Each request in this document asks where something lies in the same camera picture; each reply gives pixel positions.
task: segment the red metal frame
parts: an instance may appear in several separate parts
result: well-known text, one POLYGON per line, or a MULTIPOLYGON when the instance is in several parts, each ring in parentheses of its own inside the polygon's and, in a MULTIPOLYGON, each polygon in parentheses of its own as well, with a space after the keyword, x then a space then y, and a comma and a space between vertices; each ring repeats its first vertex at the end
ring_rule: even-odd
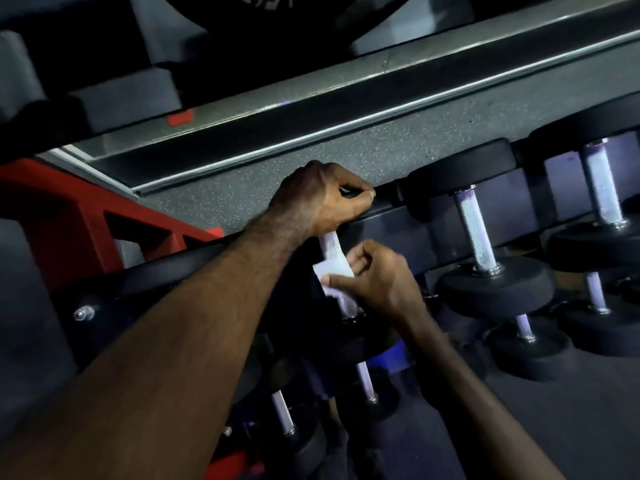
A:
POLYGON ((123 269, 114 239, 153 260, 223 235, 26 159, 0 167, 0 217, 20 222, 50 292, 123 269))

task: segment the white wipe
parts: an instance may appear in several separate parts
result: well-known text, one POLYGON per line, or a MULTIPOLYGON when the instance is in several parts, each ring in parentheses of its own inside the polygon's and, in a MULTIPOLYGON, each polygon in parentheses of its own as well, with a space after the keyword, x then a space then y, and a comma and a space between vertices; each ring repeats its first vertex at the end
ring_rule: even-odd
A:
MULTIPOLYGON (((343 276, 353 276, 351 266, 340 247, 338 234, 330 232, 318 238, 320 248, 324 255, 324 261, 314 265, 314 272, 320 280, 325 274, 341 274, 343 276)), ((358 314, 358 304, 350 295, 344 291, 329 288, 323 285, 324 295, 331 296, 338 300, 338 306, 343 317, 353 317, 358 314)))

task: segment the person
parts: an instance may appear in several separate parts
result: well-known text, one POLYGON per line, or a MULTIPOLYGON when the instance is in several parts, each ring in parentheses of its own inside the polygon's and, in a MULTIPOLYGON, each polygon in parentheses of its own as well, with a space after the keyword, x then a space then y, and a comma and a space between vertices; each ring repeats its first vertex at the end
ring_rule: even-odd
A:
MULTIPOLYGON (((287 177, 225 252, 162 298, 0 449, 0 477, 200 480, 225 426, 260 315, 293 251, 370 208, 375 190, 313 161, 287 177), (341 187, 361 191, 344 198, 341 187)), ((469 478, 562 474, 449 345, 405 259, 373 241, 355 277, 325 276, 388 317, 438 391, 469 478)))

